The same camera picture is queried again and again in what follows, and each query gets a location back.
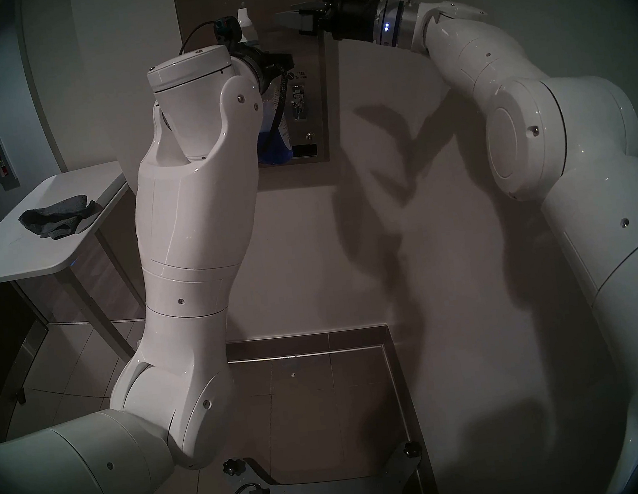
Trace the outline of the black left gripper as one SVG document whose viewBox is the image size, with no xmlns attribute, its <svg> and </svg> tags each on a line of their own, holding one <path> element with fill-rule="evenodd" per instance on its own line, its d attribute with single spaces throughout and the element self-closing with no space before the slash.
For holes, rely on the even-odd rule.
<svg viewBox="0 0 638 494">
<path fill-rule="evenodd" d="M 240 45 L 239 52 L 240 60 L 247 64 L 257 78 L 260 93 L 266 92 L 276 77 L 294 68 L 293 57 L 289 53 L 268 53 L 249 44 Z"/>
</svg>

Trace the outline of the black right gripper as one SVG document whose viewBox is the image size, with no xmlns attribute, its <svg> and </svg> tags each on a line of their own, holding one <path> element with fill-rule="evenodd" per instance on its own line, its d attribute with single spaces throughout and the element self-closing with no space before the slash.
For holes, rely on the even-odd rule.
<svg viewBox="0 0 638 494">
<path fill-rule="evenodd" d="M 322 0 L 292 5 L 296 13 L 276 15 L 277 25 L 302 35 L 329 32 L 335 40 L 373 41 L 377 0 Z"/>
</svg>

